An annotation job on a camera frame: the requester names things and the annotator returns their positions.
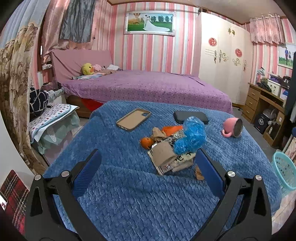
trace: green grass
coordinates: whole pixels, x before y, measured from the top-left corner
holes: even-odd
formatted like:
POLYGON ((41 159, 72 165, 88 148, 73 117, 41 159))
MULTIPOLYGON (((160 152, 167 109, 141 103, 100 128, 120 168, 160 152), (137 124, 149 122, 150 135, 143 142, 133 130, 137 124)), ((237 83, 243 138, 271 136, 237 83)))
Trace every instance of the green grass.
MULTIPOLYGON (((170 31, 172 32, 172 23, 166 23, 166 22, 151 22, 153 25, 157 27, 164 27, 164 28, 169 28, 170 31)), ((145 31, 144 29, 144 23, 142 24, 129 24, 128 25, 128 31, 145 31)))
POLYGON ((290 66, 290 67, 293 67, 293 60, 291 60, 291 63, 290 61, 288 60, 288 64, 286 63, 285 60, 279 60, 279 64, 284 64, 284 65, 287 65, 287 66, 290 66))

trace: laundry basket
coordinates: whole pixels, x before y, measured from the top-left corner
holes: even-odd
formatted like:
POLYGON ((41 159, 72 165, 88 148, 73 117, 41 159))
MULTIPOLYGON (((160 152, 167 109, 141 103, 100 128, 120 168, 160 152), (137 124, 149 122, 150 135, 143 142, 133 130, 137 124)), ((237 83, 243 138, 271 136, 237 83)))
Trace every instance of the laundry basket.
POLYGON ((284 153, 276 152, 271 164, 281 183, 282 196, 296 190, 296 167, 292 160, 284 153))

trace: red plaid cloth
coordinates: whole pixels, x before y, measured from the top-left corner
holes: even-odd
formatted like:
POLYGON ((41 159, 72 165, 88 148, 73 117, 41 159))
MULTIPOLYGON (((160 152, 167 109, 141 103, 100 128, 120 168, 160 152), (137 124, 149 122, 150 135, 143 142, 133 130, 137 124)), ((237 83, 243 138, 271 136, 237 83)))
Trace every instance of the red plaid cloth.
POLYGON ((1 192, 8 200, 5 210, 7 217, 12 221, 16 229, 24 235, 26 201, 29 190, 14 170, 11 170, 1 187, 1 192))

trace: ceiling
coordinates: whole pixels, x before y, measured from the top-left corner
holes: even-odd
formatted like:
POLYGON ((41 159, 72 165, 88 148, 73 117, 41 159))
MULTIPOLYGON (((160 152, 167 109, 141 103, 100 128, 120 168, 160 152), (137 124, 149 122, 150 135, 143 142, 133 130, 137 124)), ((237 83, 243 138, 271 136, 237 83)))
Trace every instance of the ceiling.
MULTIPOLYGON (((109 0, 111 4, 133 1, 139 2, 139 0, 109 0)), ((282 10, 273 0, 167 0, 166 2, 204 7, 227 16, 239 23, 245 23, 248 22, 250 18, 259 17, 269 13, 277 13, 280 16, 284 16, 282 10)))

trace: blue quilted blanket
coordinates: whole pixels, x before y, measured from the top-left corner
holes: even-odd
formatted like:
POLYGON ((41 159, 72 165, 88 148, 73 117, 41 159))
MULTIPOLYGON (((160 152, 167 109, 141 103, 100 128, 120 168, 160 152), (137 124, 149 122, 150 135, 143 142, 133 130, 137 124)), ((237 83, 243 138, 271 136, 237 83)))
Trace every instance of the blue quilted blanket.
MULTIPOLYGON (((271 211, 280 206, 278 179, 263 151, 245 130, 239 138, 224 138, 222 123, 232 115, 182 105, 152 102, 110 101, 94 111, 89 122, 48 168, 44 177, 57 176, 83 161, 94 148, 102 154, 102 165, 84 196, 78 201, 107 240, 190 240, 215 208, 218 198, 206 181, 195 178, 194 167, 159 176, 139 140, 153 127, 176 125, 175 110, 202 111, 209 119, 203 148, 226 170, 252 178, 263 176, 271 211), (116 126, 116 120, 140 107, 152 115, 134 131, 116 126)), ((58 210, 68 229, 68 220, 58 197, 58 210)), ((240 199, 225 228, 229 228, 240 199)))

